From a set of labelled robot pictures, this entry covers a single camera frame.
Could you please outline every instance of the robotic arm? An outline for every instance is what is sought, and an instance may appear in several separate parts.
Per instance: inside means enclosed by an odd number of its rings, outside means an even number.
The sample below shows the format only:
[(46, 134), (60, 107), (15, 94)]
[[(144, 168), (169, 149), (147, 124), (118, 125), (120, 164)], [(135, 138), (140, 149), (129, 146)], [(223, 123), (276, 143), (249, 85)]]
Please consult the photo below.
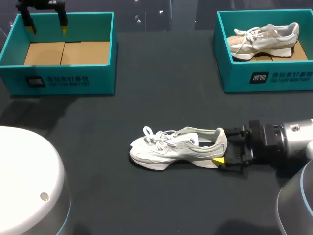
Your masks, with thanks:
[(55, 10), (59, 16), (62, 33), (63, 35), (66, 34), (68, 18), (65, 12), (65, 2), (55, 0), (19, 0), (16, 7), (21, 13), (25, 27), (35, 35), (37, 30), (27, 8), (34, 7), (37, 10)]
[(303, 167), (280, 190), (276, 201), (276, 219), (283, 235), (313, 234), (313, 119), (283, 125), (249, 122), (250, 129), (224, 129), (229, 141), (239, 143), (239, 155), (226, 153), (216, 158), (223, 167), (242, 167), (257, 161), (287, 167), (294, 162)]

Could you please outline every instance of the shoe tongue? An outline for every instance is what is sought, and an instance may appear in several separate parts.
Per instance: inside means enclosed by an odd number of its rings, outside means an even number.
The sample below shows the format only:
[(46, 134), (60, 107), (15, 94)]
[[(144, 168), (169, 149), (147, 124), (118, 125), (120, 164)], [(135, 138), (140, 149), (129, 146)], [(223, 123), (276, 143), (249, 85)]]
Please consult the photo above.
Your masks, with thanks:
[(182, 141), (189, 141), (195, 146), (199, 146), (199, 140), (197, 133), (187, 133), (187, 134), (181, 134), (175, 137), (175, 139), (172, 140), (174, 143), (182, 142)]

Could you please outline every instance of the shoelace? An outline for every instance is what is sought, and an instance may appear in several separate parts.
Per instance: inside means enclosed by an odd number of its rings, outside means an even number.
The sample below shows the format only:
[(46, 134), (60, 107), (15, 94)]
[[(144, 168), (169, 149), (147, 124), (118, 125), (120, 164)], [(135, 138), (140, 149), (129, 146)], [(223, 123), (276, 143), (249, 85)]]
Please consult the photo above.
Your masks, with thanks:
[(151, 128), (149, 126), (145, 126), (143, 128), (143, 133), (146, 136), (146, 139), (149, 143), (155, 143), (158, 150), (163, 150), (166, 146), (170, 145), (175, 147), (176, 144), (170, 142), (170, 140), (174, 139), (175, 131), (159, 131), (156, 134), (153, 134)]
[(249, 40), (251, 43), (253, 43), (254, 38), (263, 38), (263, 35), (258, 35), (258, 33), (260, 32), (260, 28), (258, 28), (258, 27), (249, 29), (248, 31), (241, 31), (241, 30), (235, 29), (234, 32), (236, 33), (236, 35), (244, 37), (243, 42), (241, 43), (241, 45), (240, 45), (240, 47), (236, 53), (239, 52), (239, 50), (244, 46), (244, 44), (247, 40)]

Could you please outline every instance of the black table surface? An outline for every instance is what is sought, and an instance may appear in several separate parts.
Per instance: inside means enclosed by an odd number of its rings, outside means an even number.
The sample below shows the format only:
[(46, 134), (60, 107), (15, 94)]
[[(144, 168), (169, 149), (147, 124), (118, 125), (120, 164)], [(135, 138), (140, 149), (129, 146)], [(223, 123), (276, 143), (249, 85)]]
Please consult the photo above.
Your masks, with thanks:
[(59, 152), (75, 235), (279, 234), (275, 202), (287, 179), (255, 165), (243, 175), (189, 163), (132, 165), (129, 144), (153, 131), (238, 127), (313, 117), (312, 92), (225, 94), (212, 31), (119, 33), (114, 96), (10, 98), (0, 125), (34, 131)]

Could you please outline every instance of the teal box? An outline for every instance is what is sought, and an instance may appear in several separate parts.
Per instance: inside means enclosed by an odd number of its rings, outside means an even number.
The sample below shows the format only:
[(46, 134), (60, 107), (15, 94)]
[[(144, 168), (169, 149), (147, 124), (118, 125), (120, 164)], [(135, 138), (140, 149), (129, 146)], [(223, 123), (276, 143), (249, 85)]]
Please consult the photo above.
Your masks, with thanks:
[[(57, 13), (31, 14), (31, 34), (18, 14), (0, 54), (0, 76), (12, 95), (113, 94), (117, 37), (113, 12), (67, 13), (62, 34)], [(110, 42), (107, 64), (24, 65), (30, 43)]]
[[(235, 28), (249, 30), (269, 23), (283, 26), (292, 22), (299, 23), (299, 42), (308, 60), (233, 61), (227, 37), (234, 35)], [(311, 9), (219, 11), (213, 46), (225, 92), (313, 90), (313, 12)], [(251, 84), (256, 75), (263, 76), (262, 82)]]

